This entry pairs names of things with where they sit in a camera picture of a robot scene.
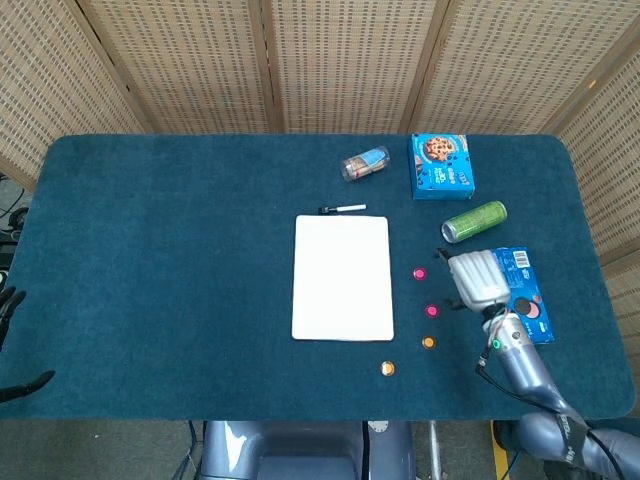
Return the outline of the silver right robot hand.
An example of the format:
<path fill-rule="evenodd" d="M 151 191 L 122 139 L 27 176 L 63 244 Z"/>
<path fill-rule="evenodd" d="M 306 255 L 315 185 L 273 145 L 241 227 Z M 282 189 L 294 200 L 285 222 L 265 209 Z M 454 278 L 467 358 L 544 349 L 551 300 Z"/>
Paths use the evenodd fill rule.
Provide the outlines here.
<path fill-rule="evenodd" d="M 454 311 L 469 309 L 481 314 L 485 320 L 507 311 L 511 290 L 490 250 L 453 256 L 439 247 L 435 256 L 447 263 L 459 293 L 457 300 L 444 300 L 448 308 Z"/>

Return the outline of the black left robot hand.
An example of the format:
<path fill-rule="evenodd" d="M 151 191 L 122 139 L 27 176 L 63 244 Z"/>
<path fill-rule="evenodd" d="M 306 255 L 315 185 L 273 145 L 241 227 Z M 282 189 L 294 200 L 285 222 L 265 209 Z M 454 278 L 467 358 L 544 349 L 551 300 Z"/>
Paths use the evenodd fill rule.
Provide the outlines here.
<path fill-rule="evenodd" d="M 11 318 L 15 310 L 26 298 L 26 295 L 26 291 L 16 291 L 14 286 L 1 291 L 1 346 L 4 346 L 9 332 Z M 2 388 L 1 403 L 8 403 L 19 398 L 24 398 L 41 390 L 54 378 L 55 374 L 56 372 L 54 370 L 48 370 L 31 382 Z"/>

